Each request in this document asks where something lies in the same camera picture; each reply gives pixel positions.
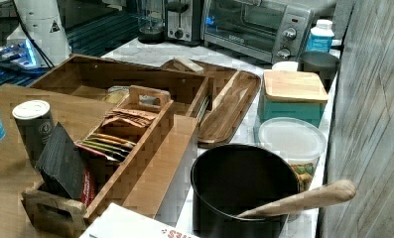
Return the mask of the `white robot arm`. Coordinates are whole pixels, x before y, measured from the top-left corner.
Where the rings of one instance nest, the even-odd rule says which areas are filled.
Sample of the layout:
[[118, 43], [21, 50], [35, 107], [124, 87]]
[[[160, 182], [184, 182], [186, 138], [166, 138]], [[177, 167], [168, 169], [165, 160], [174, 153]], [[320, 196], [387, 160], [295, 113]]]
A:
[[28, 39], [37, 58], [37, 66], [58, 65], [71, 54], [62, 25], [58, 0], [11, 0], [18, 18], [18, 27], [7, 43]]

